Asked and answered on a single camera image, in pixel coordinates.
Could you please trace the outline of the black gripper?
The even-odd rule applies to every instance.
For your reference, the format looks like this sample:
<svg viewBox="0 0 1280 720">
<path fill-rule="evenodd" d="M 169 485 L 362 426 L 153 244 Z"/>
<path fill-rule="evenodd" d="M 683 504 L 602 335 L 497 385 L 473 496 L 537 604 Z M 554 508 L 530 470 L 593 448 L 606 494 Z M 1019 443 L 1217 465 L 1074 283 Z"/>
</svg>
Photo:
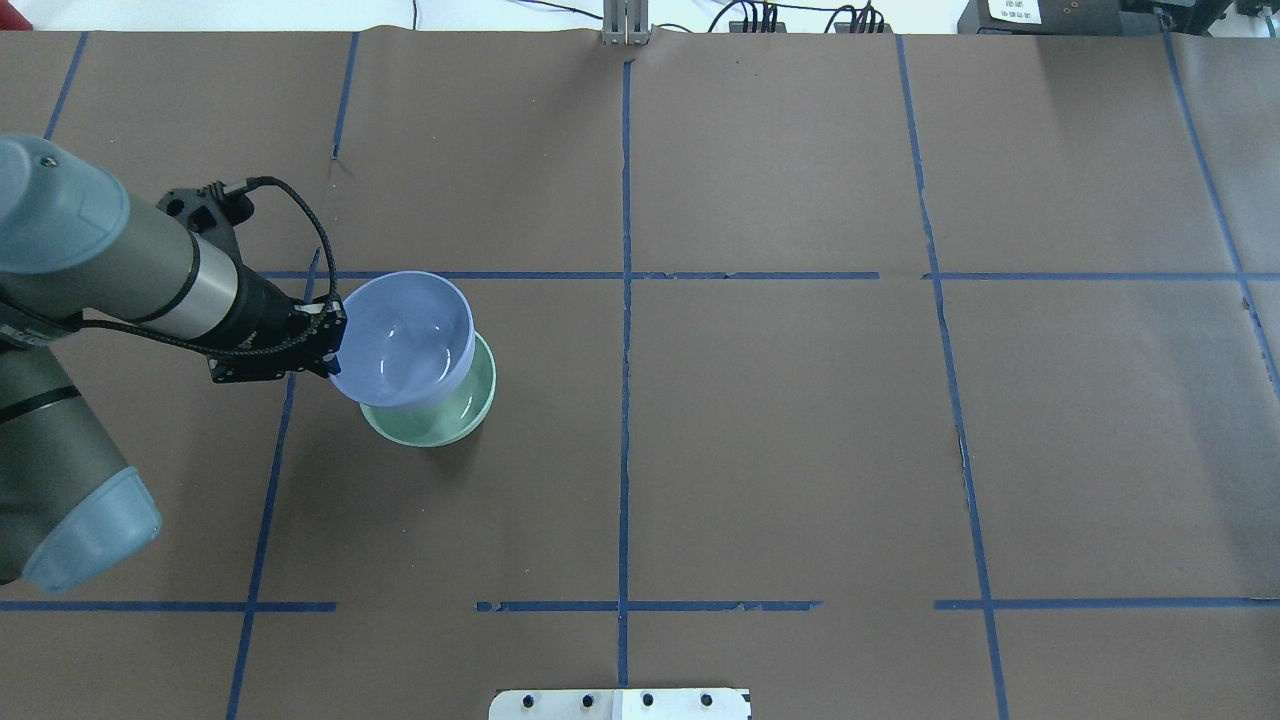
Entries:
<svg viewBox="0 0 1280 720">
<path fill-rule="evenodd" d="M 275 380 L 296 372 L 337 375 L 346 325 L 338 297 L 310 304 L 292 297 L 251 301 L 207 334 L 210 378 L 230 384 Z"/>
</svg>

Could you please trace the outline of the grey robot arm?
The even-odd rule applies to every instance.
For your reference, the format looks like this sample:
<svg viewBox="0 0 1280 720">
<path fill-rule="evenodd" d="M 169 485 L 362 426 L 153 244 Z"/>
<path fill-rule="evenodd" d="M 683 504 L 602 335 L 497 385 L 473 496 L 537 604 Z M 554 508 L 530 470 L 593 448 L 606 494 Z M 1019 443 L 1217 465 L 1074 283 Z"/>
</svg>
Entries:
<svg viewBox="0 0 1280 720">
<path fill-rule="evenodd" d="M 82 331 L 204 356 L 216 383 L 338 374 L 347 316 L 332 242 L 273 176 L 177 188 L 157 202 L 47 138 L 1 140 L 3 582 L 60 594 L 152 542 L 157 505 L 52 345 Z M 328 288 L 284 293 L 244 264 L 250 195 L 284 192 L 317 233 Z"/>
</svg>

